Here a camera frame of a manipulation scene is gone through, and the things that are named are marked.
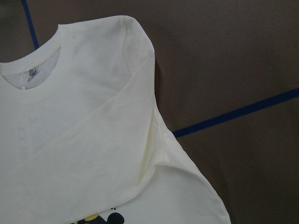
brown surface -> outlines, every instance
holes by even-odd
[[[21,2],[5,2],[2,62],[33,51]],[[40,45],[57,24],[135,17],[155,48],[157,103],[172,131],[299,88],[296,0],[28,0],[28,6]],[[292,100],[178,139],[233,224],[299,223],[298,105]]]

blue stripe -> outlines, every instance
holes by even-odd
[[[22,0],[22,4],[23,4],[23,8],[25,10],[27,23],[28,23],[28,26],[29,26],[29,29],[30,29],[30,33],[31,33],[31,37],[32,37],[34,47],[35,47],[35,49],[38,49],[39,45],[38,45],[36,33],[34,31],[33,22],[32,22],[32,19],[31,19],[31,15],[30,15],[28,4],[27,4],[26,0]]]
[[[182,137],[182,136],[192,134],[194,132],[206,129],[208,127],[212,127],[212,126],[224,123],[226,121],[233,120],[233,119],[239,118],[241,116],[244,116],[244,115],[259,111],[259,110],[262,110],[264,108],[283,103],[285,101],[288,101],[288,100],[291,100],[291,99],[294,99],[294,98],[297,98],[297,97],[299,97],[299,88],[295,89],[295,90],[292,90],[292,91],[289,91],[289,92],[285,92],[283,94],[280,94],[280,95],[277,95],[277,96],[274,96],[274,97],[271,97],[269,99],[262,100],[260,102],[251,104],[249,106],[246,106],[246,107],[243,107],[243,108],[240,108],[240,109],[237,109],[235,111],[225,113],[223,115],[220,115],[218,117],[200,122],[198,124],[195,124],[195,125],[192,125],[192,126],[174,131],[173,135],[176,138],[179,138],[179,137]]]

white shirt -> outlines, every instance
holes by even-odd
[[[151,41],[124,15],[60,24],[36,51],[0,63],[4,223],[112,213],[109,224],[230,223],[158,111],[154,67]]]

cartoon print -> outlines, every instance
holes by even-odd
[[[124,224],[125,219],[120,213],[114,212],[109,215],[107,222],[98,214],[81,219],[74,224]]]

